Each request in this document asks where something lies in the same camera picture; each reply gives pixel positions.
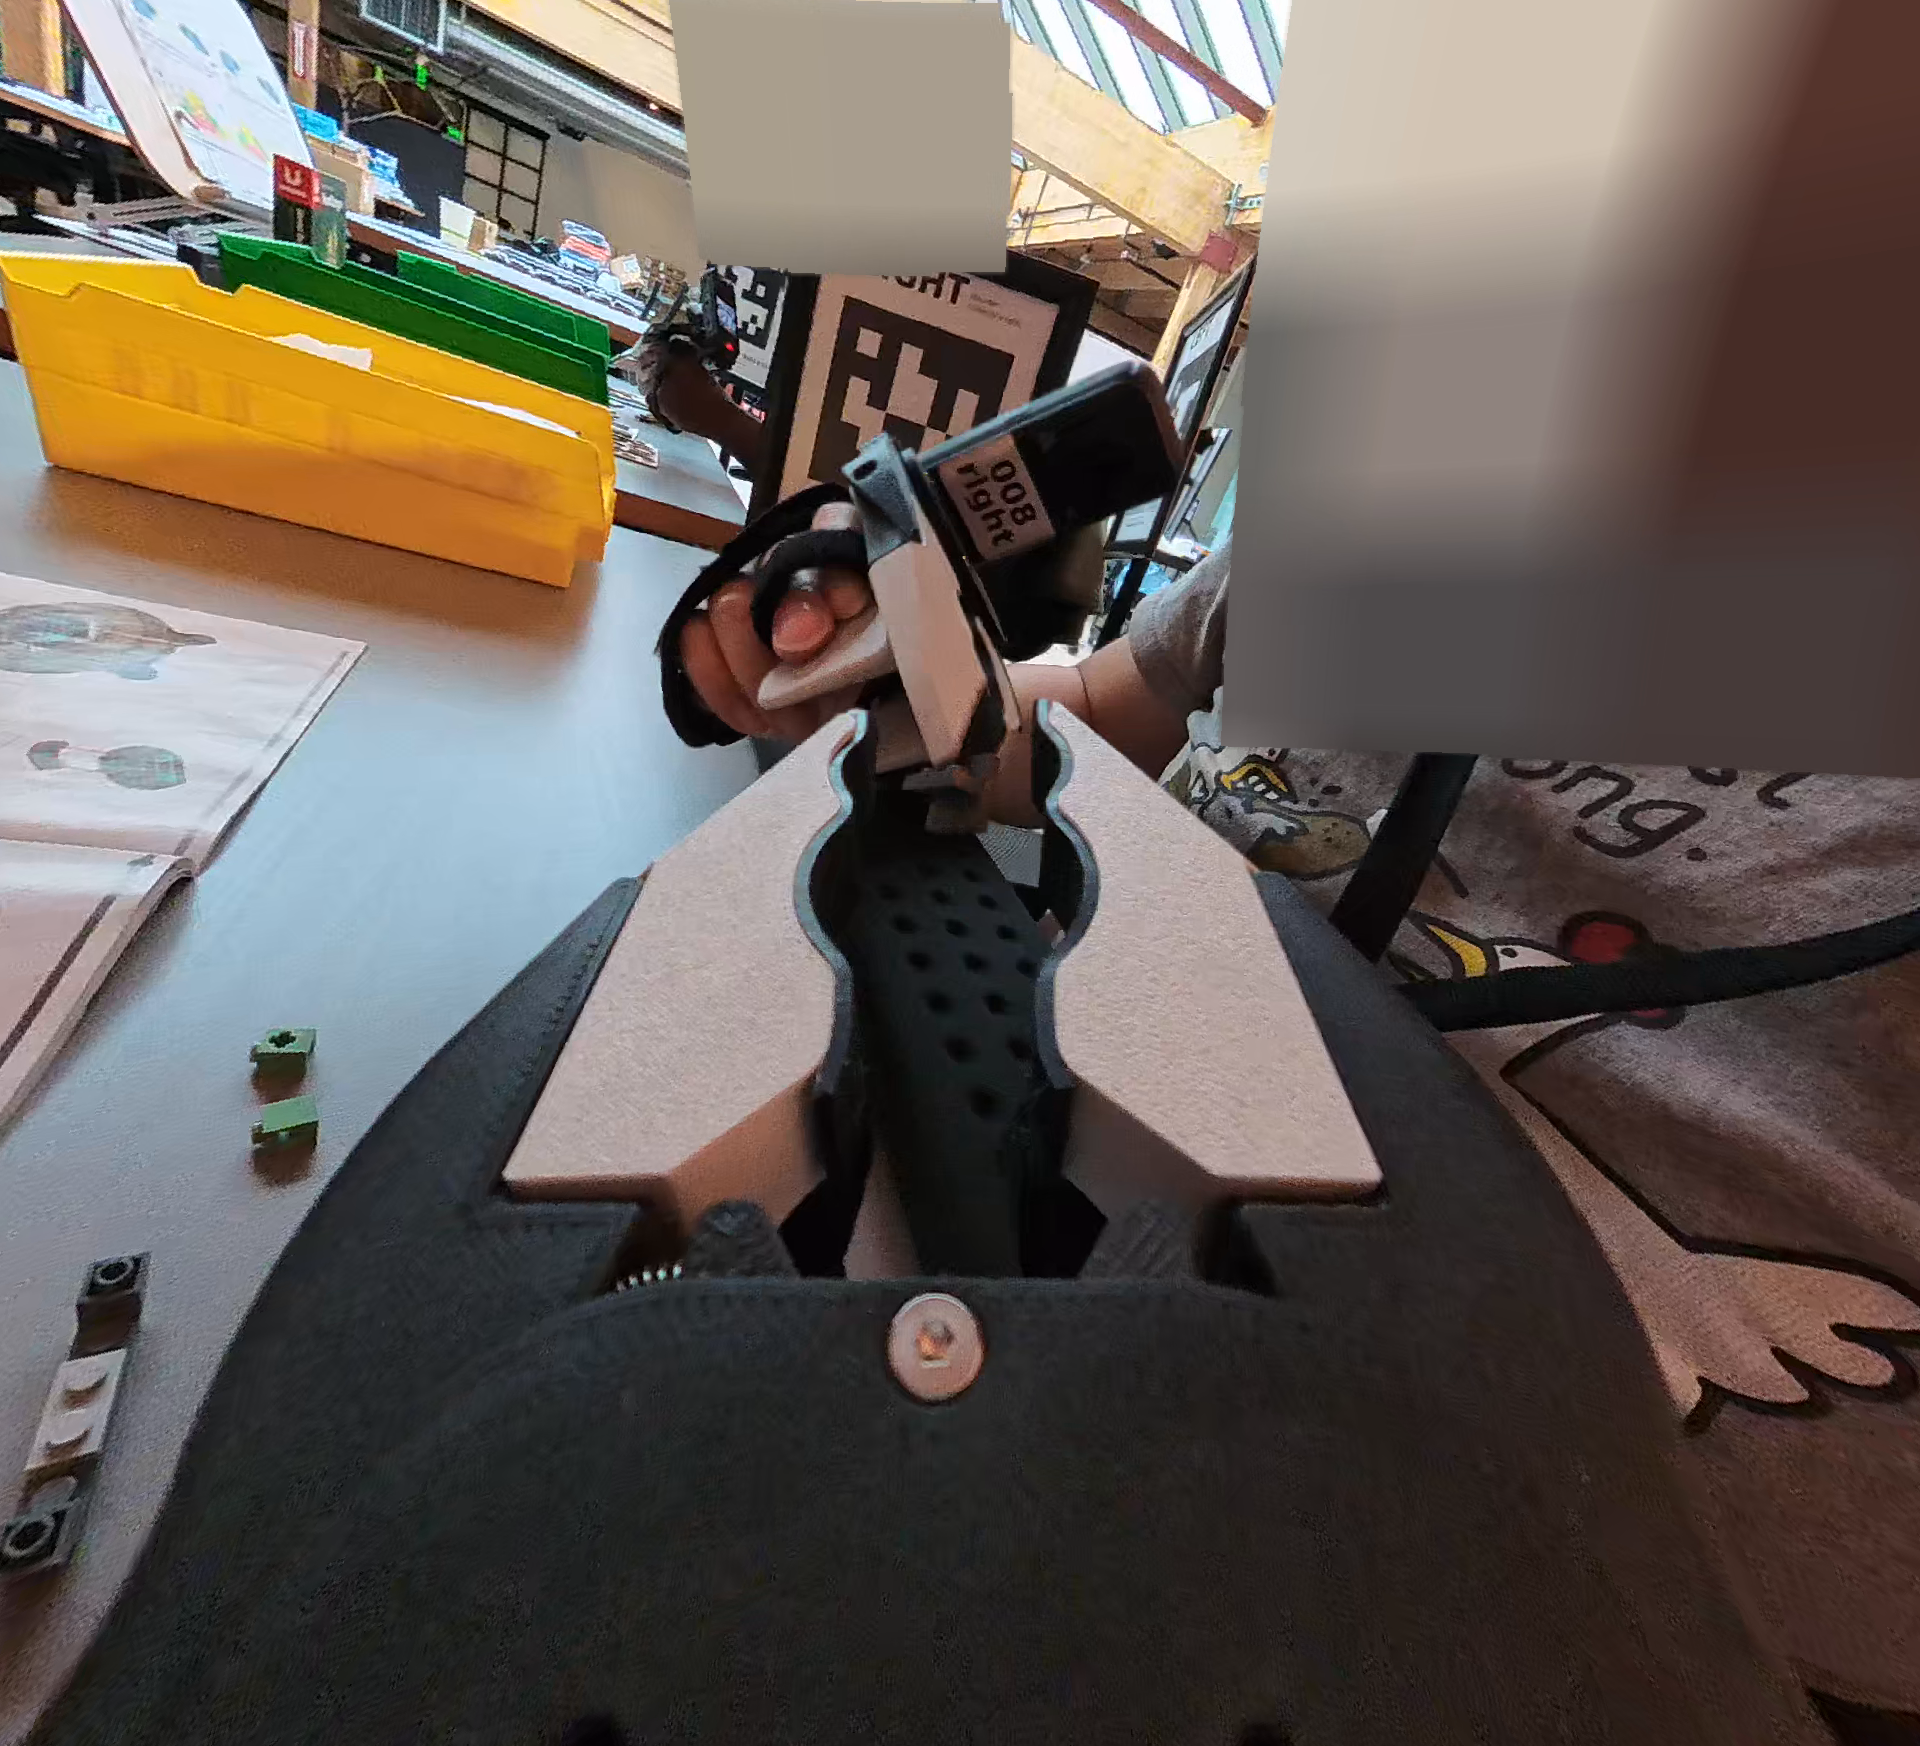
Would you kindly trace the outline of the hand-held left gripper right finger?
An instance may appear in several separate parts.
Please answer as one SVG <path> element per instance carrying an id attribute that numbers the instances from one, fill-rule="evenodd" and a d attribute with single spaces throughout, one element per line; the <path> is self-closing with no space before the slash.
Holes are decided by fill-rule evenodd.
<path id="1" fill-rule="evenodd" d="M 1032 759 L 1060 921 L 1039 1053 L 1073 1098 L 1073 1187 L 1105 1220 L 1372 1196 L 1382 1166 L 1251 866 L 1057 703 Z"/>

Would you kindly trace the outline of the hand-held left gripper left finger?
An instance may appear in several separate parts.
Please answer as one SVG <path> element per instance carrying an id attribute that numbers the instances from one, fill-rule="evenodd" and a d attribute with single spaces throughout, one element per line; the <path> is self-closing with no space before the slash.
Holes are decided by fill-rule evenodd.
<path id="1" fill-rule="evenodd" d="M 810 1091 L 836 995 L 799 875 L 864 730 L 830 717 L 657 857 L 503 1169 L 511 1196 L 645 1201 L 690 1233 L 720 1201 L 779 1224 L 826 1180 Z"/>

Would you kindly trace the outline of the small dark grey brick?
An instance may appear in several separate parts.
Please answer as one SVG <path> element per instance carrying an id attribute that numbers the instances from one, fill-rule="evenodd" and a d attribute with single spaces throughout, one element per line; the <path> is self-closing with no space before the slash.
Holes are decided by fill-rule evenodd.
<path id="1" fill-rule="evenodd" d="M 921 766 L 898 778 L 903 798 L 921 807 L 925 833 L 932 839 L 979 837 L 991 813 L 991 789 L 1000 764 L 995 755 L 952 759 L 948 766 Z"/>

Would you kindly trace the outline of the another person's forearm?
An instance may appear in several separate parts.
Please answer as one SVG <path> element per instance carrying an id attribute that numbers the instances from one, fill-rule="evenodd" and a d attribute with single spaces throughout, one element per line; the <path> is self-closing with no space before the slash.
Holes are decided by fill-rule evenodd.
<path id="1" fill-rule="evenodd" d="M 748 409 L 737 405 L 720 381 L 697 360 L 686 358 L 679 384 L 679 415 L 683 430 L 708 440 L 745 472 L 767 463 L 767 426 Z"/>

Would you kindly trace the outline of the grey desk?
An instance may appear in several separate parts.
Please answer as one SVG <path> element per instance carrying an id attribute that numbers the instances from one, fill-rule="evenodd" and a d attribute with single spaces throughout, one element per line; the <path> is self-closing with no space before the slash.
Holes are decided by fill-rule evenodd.
<path id="1" fill-rule="evenodd" d="M 209 1376 L 314 1194 L 413 1072 L 612 880 L 754 778 L 683 751 L 652 646 L 701 554 L 616 530 L 571 589 L 49 469 L 2 365 L 2 567 L 367 643 L 223 847 L 97 993 L 2 1135 L 2 1486 L 89 1261 L 153 1257 L 75 1564 L 2 1591 L 2 1740 L 84 1652 Z M 266 1029 L 314 1027 L 296 1084 Z M 310 1149 L 256 1152 L 310 1094 Z"/>

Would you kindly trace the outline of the person's right hand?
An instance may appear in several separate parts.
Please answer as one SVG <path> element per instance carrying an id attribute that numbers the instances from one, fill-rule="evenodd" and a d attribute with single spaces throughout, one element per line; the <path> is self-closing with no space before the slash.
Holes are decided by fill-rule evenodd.
<path id="1" fill-rule="evenodd" d="M 836 637 L 846 637 L 850 623 L 870 610 L 870 589 L 863 576 L 850 569 L 805 572 L 799 586 L 782 598 L 771 635 L 754 630 L 752 595 L 752 581 L 735 578 L 686 620 L 681 632 L 683 673 L 701 705 L 735 734 L 799 742 L 822 725 L 822 721 L 847 710 L 850 691 L 767 713 L 758 700 L 764 680 L 778 667 L 802 667 L 822 656 Z M 1101 667 L 1091 660 L 1118 643 L 1132 640 L 1118 637 L 1073 663 L 1039 657 L 1012 667 L 1025 725 L 1006 739 L 1006 749 L 998 756 L 1000 769 L 991 789 L 993 823 L 1026 827 L 1040 823 L 1040 812 L 1032 799 L 1032 715 L 1040 700 L 1049 700 L 1069 710 L 1069 715 L 1098 734 L 1094 715 L 1088 713 L 1088 674 L 1098 674 Z"/>

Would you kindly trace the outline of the black framed marker sign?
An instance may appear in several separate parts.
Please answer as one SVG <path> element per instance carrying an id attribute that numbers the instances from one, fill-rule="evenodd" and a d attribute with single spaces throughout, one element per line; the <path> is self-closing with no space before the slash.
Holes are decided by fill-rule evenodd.
<path id="1" fill-rule="evenodd" d="M 1026 256 L 1000 273 L 786 277 L 748 516 L 829 483 L 877 438 L 920 450 L 1069 384 L 1094 282 Z"/>

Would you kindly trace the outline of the neighbouring wood edged table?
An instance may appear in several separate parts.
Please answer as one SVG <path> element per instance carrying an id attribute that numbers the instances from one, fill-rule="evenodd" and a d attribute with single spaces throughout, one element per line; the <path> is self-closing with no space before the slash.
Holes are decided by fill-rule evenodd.
<path id="1" fill-rule="evenodd" d="M 612 463 L 612 525 L 717 554 L 745 528 L 742 484 L 706 440 L 660 438 L 657 469 Z"/>

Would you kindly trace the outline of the black white marker sign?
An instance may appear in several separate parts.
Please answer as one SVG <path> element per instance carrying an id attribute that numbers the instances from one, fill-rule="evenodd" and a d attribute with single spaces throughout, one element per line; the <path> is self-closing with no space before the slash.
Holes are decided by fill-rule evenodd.
<path id="1" fill-rule="evenodd" d="M 752 415 L 767 415 L 771 405 L 782 299 L 782 269 L 708 265 L 701 282 L 706 365 L 720 388 Z"/>

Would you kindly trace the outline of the person's grey printed shirt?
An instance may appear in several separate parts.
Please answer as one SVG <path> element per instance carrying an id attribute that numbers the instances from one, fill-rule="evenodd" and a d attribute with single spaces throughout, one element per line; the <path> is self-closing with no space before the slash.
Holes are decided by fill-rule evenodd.
<path id="1" fill-rule="evenodd" d="M 1911 778 L 1481 759 L 1386 965 L 1485 982 L 1917 912 Z M 1917 1740 L 1917 956 L 1456 1038 L 1585 1217 L 1841 1744 Z"/>

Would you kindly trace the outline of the open instruction booklet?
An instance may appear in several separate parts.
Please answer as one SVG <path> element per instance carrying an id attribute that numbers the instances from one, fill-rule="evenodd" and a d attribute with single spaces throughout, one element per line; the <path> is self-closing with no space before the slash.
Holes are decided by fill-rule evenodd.
<path id="1" fill-rule="evenodd" d="M 2 576 L 2 1124 L 361 656 Z"/>

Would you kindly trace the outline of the yellow plastic bin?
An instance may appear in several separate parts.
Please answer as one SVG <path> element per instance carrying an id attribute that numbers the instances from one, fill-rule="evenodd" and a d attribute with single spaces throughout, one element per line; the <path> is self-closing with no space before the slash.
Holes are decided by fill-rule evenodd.
<path id="1" fill-rule="evenodd" d="M 603 558 L 612 430 L 582 396 L 184 265 L 11 248 L 2 303 L 55 469 L 550 586 Z"/>

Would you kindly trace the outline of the light grey plate brick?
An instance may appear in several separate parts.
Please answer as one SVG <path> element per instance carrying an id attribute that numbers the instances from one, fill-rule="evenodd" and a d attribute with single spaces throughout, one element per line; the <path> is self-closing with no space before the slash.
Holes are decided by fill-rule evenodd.
<path id="1" fill-rule="evenodd" d="M 22 1466 L 28 1488 L 89 1474 L 100 1464 L 126 1369 L 128 1346 L 70 1356 L 59 1363 Z"/>

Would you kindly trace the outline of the small black red logo box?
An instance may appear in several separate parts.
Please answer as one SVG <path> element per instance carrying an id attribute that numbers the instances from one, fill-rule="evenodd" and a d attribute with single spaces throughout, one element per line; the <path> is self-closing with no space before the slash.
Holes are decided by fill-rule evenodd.
<path id="1" fill-rule="evenodd" d="M 279 154 L 273 163 L 273 235 L 304 248 L 314 265 L 350 265 L 350 188 L 341 175 Z"/>

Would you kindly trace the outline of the tilted instruction poster board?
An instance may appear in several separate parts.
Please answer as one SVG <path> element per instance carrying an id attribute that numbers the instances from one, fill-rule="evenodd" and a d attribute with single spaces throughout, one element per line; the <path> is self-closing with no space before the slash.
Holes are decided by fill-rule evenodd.
<path id="1" fill-rule="evenodd" d="M 179 199 L 266 219 L 276 163 L 313 170 L 239 0 L 59 0 L 133 150 Z"/>

